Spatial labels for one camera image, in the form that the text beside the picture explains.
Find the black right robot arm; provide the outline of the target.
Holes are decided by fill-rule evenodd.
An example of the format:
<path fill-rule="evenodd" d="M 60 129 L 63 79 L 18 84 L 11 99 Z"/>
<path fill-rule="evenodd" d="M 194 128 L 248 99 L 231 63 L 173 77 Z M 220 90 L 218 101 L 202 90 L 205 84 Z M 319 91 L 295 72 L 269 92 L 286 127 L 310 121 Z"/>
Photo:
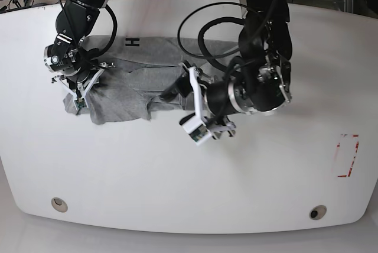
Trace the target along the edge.
<path fill-rule="evenodd" d="M 107 52 L 116 38 L 118 22 L 108 0 L 66 0 L 56 19 L 57 36 L 52 45 L 45 48 L 45 66 L 51 72 L 63 74 L 69 88 L 85 82 L 99 71 L 99 57 Z M 104 8 L 113 22 L 112 34 L 103 48 L 85 50 L 81 40 L 87 37 Z"/>

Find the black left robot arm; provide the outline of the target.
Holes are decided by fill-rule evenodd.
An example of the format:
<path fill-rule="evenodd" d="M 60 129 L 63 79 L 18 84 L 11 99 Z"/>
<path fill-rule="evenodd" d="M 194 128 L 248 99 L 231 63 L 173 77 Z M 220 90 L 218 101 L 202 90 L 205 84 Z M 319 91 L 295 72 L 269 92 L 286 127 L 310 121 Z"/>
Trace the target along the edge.
<path fill-rule="evenodd" d="M 244 18 L 221 17 L 205 24 L 198 33 L 198 59 L 207 60 L 224 73 L 221 81 L 206 83 L 203 96 L 210 122 L 223 116 L 250 111 L 269 112 L 291 99 L 292 42 L 288 31 L 286 0 L 245 0 Z M 241 25 L 237 48 L 213 55 L 205 33 L 220 24 Z"/>

